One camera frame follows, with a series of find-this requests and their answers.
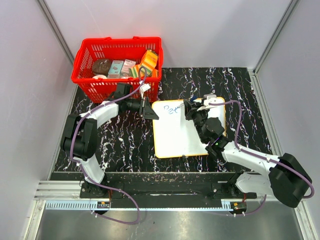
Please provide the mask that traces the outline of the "white whiteboard with orange frame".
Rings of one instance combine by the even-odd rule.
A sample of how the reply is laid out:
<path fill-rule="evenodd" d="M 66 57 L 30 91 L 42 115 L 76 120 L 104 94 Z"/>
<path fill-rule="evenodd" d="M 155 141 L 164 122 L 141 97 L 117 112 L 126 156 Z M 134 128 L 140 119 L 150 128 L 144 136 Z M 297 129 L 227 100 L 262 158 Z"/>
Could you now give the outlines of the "white whiteboard with orange frame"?
<path fill-rule="evenodd" d="M 225 100 L 216 97 L 203 125 L 185 119 L 185 109 L 176 108 L 183 100 L 163 100 L 152 104 L 159 116 L 154 120 L 153 136 L 155 155 L 159 159 L 207 155 L 208 144 L 215 143 L 226 130 Z"/>

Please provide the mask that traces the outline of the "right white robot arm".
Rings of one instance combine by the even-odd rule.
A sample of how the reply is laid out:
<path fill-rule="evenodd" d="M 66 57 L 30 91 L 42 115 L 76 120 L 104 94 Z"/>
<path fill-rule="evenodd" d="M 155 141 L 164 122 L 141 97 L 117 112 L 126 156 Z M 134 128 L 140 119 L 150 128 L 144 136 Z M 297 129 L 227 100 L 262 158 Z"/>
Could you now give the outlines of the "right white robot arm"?
<path fill-rule="evenodd" d="M 214 95 L 205 95 L 200 102 L 184 99 L 183 105 L 185 119 L 193 122 L 210 157 L 224 159 L 253 171 L 236 175 L 228 184 L 227 192 L 231 197 L 239 198 L 247 193 L 262 194 L 296 208 L 301 200 L 314 196 L 312 179 L 292 154 L 278 156 L 262 153 L 224 136 L 225 129 L 219 118 L 209 117 L 209 110 L 220 105 Z"/>

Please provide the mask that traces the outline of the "blue capped whiteboard marker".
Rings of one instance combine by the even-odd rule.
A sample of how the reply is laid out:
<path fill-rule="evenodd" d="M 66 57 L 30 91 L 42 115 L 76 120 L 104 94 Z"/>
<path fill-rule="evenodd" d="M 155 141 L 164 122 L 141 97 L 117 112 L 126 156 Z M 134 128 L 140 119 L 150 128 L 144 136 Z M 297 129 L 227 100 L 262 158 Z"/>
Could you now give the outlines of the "blue capped whiteboard marker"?
<path fill-rule="evenodd" d="M 193 96 L 191 98 L 183 99 L 182 103 L 179 104 L 176 108 L 177 109 L 181 109 L 182 107 L 184 107 L 185 111 L 190 110 L 194 106 L 196 99 L 197 99 L 196 96 Z"/>

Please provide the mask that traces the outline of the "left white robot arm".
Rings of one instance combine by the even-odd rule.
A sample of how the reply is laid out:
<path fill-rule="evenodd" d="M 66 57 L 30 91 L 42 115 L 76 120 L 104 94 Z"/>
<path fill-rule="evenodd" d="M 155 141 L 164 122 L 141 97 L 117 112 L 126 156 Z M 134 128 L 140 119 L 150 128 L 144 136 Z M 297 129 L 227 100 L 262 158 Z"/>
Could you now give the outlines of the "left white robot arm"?
<path fill-rule="evenodd" d="M 132 97 L 136 92 L 132 85 L 121 82 L 100 105 L 80 115 L 69 114 L 66 119 L 60 148 L 81 168 L 85 181 L 92 184 L 91 192 L 98 198 L 109 190 L 96 157 L 98 129 L 126 111 L 137 112 L 144 119 L 159 119 L 148 97 Z"/>

